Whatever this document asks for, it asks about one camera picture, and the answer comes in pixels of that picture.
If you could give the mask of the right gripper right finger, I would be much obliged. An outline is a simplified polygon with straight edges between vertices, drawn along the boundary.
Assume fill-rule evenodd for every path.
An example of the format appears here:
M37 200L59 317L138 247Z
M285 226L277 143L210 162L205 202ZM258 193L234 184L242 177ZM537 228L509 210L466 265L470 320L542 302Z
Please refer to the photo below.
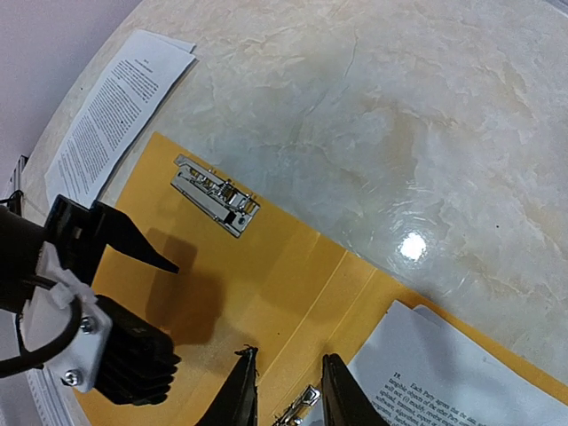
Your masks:
M388 425L338 354L323 356L321 385L325 425Z

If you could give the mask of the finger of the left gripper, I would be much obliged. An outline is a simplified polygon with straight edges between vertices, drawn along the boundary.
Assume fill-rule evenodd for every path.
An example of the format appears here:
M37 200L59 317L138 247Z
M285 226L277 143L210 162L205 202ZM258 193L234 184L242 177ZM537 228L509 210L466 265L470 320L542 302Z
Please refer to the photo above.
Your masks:
M156 251L126 214L100 201L93 202L91 212L95 218L94 241L103 249L110 246L142 263L178 273L179 267Z

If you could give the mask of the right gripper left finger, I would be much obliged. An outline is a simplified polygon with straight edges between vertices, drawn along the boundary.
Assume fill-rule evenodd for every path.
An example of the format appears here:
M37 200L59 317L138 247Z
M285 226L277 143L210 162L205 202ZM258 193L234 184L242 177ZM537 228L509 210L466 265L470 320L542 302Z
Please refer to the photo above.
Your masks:
M257 425L257 352L253 346L235 352L238 361L197 426Z

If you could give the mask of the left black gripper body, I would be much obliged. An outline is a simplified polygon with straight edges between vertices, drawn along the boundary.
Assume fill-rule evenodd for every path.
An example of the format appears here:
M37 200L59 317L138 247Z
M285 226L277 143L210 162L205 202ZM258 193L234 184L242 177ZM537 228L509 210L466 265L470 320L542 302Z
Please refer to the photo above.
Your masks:
M108 244L107 219L111 208L95 201L90 208L57 195L46 219L46 240L52 244L62 269L85 284L94 281Z

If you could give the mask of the chrome folder spring clip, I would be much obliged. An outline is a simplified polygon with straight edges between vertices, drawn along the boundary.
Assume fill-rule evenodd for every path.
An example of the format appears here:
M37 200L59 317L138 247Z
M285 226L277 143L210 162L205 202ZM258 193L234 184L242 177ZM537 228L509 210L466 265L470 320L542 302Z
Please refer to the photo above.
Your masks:
M289 426L301 425L303 422L302 414L306 410L314 407L321 398L321 391L311 384L308 384L304 390L293 400L293 402L277 416L273 426Z

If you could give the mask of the printed paper sheet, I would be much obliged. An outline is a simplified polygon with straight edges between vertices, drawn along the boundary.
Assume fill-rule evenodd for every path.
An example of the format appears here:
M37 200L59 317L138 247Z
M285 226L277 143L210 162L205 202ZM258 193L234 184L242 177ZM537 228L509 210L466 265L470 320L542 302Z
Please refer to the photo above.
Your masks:
M420 305L414 307L414 312L421 315L426 320L437 325L440 328L445 328L448 325L447 321L443 317L438 315L430 307L428 307L424 304L420 304Z
M399 301L348 364L389 425L565 425L567 406Z

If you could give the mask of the orange file folder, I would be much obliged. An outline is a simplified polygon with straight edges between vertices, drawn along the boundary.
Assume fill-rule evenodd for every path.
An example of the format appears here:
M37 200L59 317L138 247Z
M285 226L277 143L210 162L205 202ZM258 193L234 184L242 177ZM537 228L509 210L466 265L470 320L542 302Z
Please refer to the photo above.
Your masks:
M236 364L235 352L253 346L258 421L271 425L308 384L320 384L324 355L336 353L348 366L395 301L430 307L567 406L564 385L270 202L233 237L171 185L182 153L154 134L117 202L178 273L108 249L94 281L98 293L170 335L178 371L157 406L82 396L92 424L194 425Z

